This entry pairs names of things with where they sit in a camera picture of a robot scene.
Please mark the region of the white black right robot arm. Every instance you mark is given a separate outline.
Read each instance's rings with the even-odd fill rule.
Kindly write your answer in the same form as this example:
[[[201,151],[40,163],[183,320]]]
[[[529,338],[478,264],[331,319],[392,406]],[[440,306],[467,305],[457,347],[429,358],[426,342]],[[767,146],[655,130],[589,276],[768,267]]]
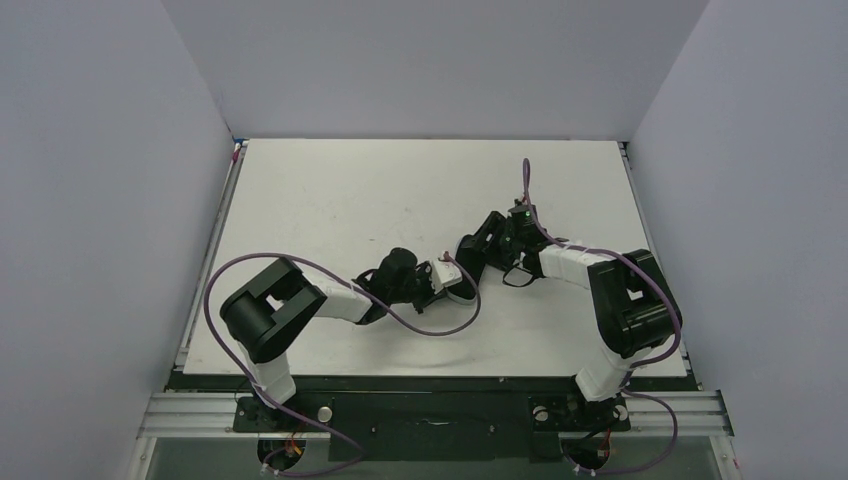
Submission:
[[[677,348],[682,315],[654,254],[620,253],[550,236],[525,201],[502,214],[492,211],[457,244],[456,259],[472,276],[452,290],[475,298],[473,284],[488,267],[530,281],[560,280],[588,291],[601,338],[598,353],[574,377],[582,397],[600,402],[616,396],[634,369],[653,363],[651,352],[673,339]]]

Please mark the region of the black and lilac folding umbrella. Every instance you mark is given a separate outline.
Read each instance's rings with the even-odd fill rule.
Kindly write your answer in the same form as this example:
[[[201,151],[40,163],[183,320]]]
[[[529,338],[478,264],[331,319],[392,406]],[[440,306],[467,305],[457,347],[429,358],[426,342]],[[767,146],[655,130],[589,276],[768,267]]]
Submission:
[[[470,305],[478,296],[480,280],[487,265],[486,235],[467,234],[457,244],[453,258],[470,275],[447,289],[448,297],[460,304]]]

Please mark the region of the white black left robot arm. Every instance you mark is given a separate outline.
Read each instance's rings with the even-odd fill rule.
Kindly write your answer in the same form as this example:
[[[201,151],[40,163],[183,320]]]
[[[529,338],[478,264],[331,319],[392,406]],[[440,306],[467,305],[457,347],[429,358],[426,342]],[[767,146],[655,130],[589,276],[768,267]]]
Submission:
[[[379,266],[354,279],[357,289],[333,281],[311,281],[294,261],[274,260],[222,304],[219,315],[247,355],[254,388],[283,404],[296,393],[287,350],[315,317],[370,325],[387,315],[377,304],[410,304],[421,313],[445,287],[461,279],[396,247]]]

